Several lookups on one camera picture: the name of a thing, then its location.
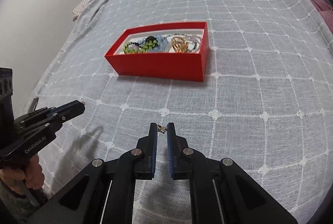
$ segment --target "bedspread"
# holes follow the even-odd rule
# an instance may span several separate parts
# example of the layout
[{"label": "bedspread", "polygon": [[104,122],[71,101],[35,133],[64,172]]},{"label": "bedspread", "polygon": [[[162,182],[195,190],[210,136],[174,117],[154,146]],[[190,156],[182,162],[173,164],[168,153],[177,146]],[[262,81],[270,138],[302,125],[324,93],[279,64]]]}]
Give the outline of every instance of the bedspread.
[{"label": "bedspread", "polygon": [[[208,23],[203,83],[118,76],[104,59],[127,28],[190,20]],[[151,122],[174,122],[189,146],[232,158],[306,223],[333,182],[332,41],[310,0],[93,0],[32,94],[40,108],[86,103],[40,152],[45,191],[132,149]],[[154,180],[137,181],[133,223],[191,219],[166,144],[159,134]]]}]

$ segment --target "white grid pattern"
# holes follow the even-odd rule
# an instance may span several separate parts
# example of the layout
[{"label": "white grid pattern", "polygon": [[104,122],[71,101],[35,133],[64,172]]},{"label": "white grid pattern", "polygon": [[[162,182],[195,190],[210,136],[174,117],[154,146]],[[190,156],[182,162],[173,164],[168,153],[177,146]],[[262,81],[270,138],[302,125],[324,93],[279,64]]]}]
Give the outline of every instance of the white grid pattern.
[{"label": "white grid pattern", "polygon": [[[234,6],[246,1],[252,1],[254,4]],[[54,147],[50,146],[42,151],[43,167],[48,171],[46,185],[52,191],[57,191],[71,175],[81,170],[89,162],[88,160],[94,157],[107,160],[119,157],[135,146],[137,138],[145,135],[143,133],[149,127],[148,122],[166,124],[174,121],[177,133],[186,137],[190,146],[214,159],[226,156],[233,158],[300,223],[305,223],[319,206],[333,180],[331,174],[327,176],[327,162],[331,156],[329,137],[332,136],[330,132],[332,130],[328,129],[327,118],[332,117],[333,113],[331,91],[333,79],[328,76],[329,72],[323,70],[323,67],[332,70],[333,59],[329,50],[332,35],[324,37],[325,24],[321,24],[322,19],[313,7],[307,6],[308,0],[297,0],[297,3],[290,7],[288,0],[277,0],[283,2],[280,8],[274,7],[271,1],[112,0],[107,3],[105,1],[99,6],[95,16],[91,16],[90,9],[86,9],[81,15],[76,31],[73,31],[63,50],[42,77],[34,94],[40,97],[39,106],[59,105],[74,99],[87,103],[85,114],[65,124],[59,131],[58,138],[52,143]],[[284,14],[287,16],[284,9],[293,10],[299,6],[302,8],[297,12],[290,11],[292,15],[284,17]],[[91,5],[92,12],[96,11],[94,7]],[[147,14],[150,9],[154,10],[151,14]],[[308,13],[308,15],[301,18],[295,16],[299,13]],[[304,26],[302,21],[307,17],[311,18],[312,23]],[[274,22],[274,18],[280,18],[279,22]],[[193,19],[207,19],[209,25],[209,42],[213,57],[207,62],[204,84],[118,77],[112,69],[110,71],[108,63],[103,58],[109,43],[114,42],[127,27]],[[311,31],[312,24],[317,27],[314,32]],[[321,41],[317,37],[318,32],[322,35]],[[233,41],[236,43],[230,48],[224,47],[221,42],[224,39],[218,38],[219,34],[226,37],[228,33],[236,35],[235,41],[231,38],[227,42],[227,44]],[[269,41],[265,46],[267,49],[256,48],[258,43],[251,40],[249,38],[251,36],[260,37],[261,40],[266,37]],[[286,40],[288,50],[280,51],[281,45],[275,41],[276,39]],[[303,45],[297,46],[296,41],[300,39]],[[293,70],[296,74],[293,77],[289,62],[286,60],[288,56],[294,61],[299,59],[305,72],[299,69]],[[266,58],[276,60],[272,62],[273,65],[267,65],[263,63]],[[314,66],[318,67],[319,72],[314,71]],[[228,87],[228,83],[234,84],[233,87]],[[303,95],[308,94],[310,97],[310,93],[306,90],[301,91],[296,83],[313,86],[319,105],[313,104],[314,107],[311,108],[301,103]],[[279,93],[274,95],[277,99],[272,100],[269,88],[274,87],[274,84],[282,85],[278,88]],[[320,91],[325,88],[328,88],[327,94]],[[256,92],[259,104],[255,102]],[[280,105],[285,107],[282,109],[283,112],[279,109]],[[311,127],[320,127],[320,123],[316,123],[318,118],[323,120],[324,133],[315,133],[311,137],[312,141],[309,140],[308,132],[312,131]],[[284,128],[282,122],[291,123],[290,126],[294,127],[299,125],[298,131],[293,132],[293,135],[296,138],[299,135],[301,150],[294,157],[292,151],[297,150],[297,144],[292,144],[289,151],[286,147],[289,141],[286,141],[283,145],[284,150],[290,156],[274,160],[272,155],[279,156],[280,145],[278,140],[274,139],[274,135],[278,135],[278,132],[273,126],[277,124]],[[91,130],[100,124],[105,129],[96,137]],[[73,139],[71,136],[77,133],[80,134],[77,144],[73,140],[68,140]],[[87,136],[90,139],[98,138],[98,144],[92,153],[85,144],[87,141],[82,141]],[[317,142],[316,139],[325,140],[323,149],[322,142]],[[135,223],[146,223],[148,220],[154,223],[157,219],[180,223],[190,218],[189,195],[184,193],[187,191],[186,183],[181,182],[179,185],[179,182],[176,184],[165,179],[165,171],[168,172],[168,168],[165,168],[167,161],[164,159],[165,143],[165,136],[159,135],[155,179],[137,184],[133,218]],[[311,154],[308,152],[308,143],[314,145],[310,150]],[[69,175],[59,172],[60,157],[70,163],[70,167],[66,167],[64,172],[68,172],[70,168],[75,171],[69,172]],[[316,163],[320,161],[325,163],[322,166],[317,165]],[[306,170],[310,166],[314,167],[313,171]],[[316,175],[319,171],[323,172],[322,176]],[[278,178],[281,174],[285,176],[283,180]],[[311,179],[316,184],[320,182],[320,191],[311,191],[307,185]],[[170,185],[174,187],[175,198],[169,197],[168,206],[165,206],[161,204],[160,199],[163,193],[170,195],[166,190]],[[159,200],[156,200],[156,197],[148,198],[149,193],[154,191],[161,192]],[[294,197],[288,196],[287,192],[294,193]],[[303,214],[302,210],[307,210],[307,215]]]}]

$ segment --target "bracelet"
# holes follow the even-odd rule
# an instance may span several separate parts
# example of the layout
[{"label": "bracelet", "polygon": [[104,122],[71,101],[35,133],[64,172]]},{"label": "bracelet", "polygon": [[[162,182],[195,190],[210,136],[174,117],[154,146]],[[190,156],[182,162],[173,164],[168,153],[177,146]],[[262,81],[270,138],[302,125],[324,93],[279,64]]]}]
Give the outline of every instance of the bracelet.
[{"label": "bracelet", "polygon": [[[168,37],[174,36],[171,39],[171,43],[167,40]],[[170,52],[173,48],[176,53],[194,53],[200,48],[202,38],[197,35],[186,35],[182,33],[175,33],[163,37],[162,35],[148,36],[137,42],[128,41],[124,47],[123,52],[125,54],[146,53],[146,52]],[[189,42],[193,45],[192,49],[189,49]]]}]

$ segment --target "finger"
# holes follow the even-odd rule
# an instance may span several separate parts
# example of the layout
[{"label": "finger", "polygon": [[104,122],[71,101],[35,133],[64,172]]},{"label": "finger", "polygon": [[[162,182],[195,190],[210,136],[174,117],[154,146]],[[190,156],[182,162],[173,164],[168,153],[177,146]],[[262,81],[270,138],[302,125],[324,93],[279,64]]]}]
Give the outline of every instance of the finger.
[{"label": "finger", "polygon": [[45,176],[44,174],[42,174],[39,177],[39,180],[35,183],[35,185],[33,186],[33,189],[40,189],[43,185],[44,185],[44,180],[45,180]]},{"label": "finger", "polygon": [[30,162],[27,168],[25,169],[25,179],[30,181],[32,177],[42,173],[42,166],[38,162]]},{"label": "finger", "polygon": [[42,172],[38,176],[34,176],[30,181],[26,181],[27,188],[38,189],[41,188],[44,184],[45,176]]},{"label": "finger", "polygon": [[30,166],[26,170],[26,182],[30,184],[30,181],[34,182],[36,179],[38,179],[43,173],[43,169],[41,165],[36,166]]},{"label": "finger", "polygon": [[30,162],[32,164],[38,164],[39,163],[39,156],[38,156],[38,154],[35,154],[32,158],[30,158]]},{"label": "finger", "polygon": [[24,180],[25,175],[23,170],[4,168],[0,170],[0,177],[12,180]]}]

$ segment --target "red box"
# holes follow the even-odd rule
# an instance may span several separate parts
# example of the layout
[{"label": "red box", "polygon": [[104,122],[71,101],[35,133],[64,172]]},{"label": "red box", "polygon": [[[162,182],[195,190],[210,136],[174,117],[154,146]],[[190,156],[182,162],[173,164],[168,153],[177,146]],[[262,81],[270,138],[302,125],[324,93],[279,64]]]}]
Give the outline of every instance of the red box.
[{"label": "red box", "polygon": [[[197,53],[114,54],[129,35],[162,30],[203,29],[203,39]],[[171,78],[203,82],[208,55],[206,22],[174,22],[126,30],[105,54],[119,75]]]}]

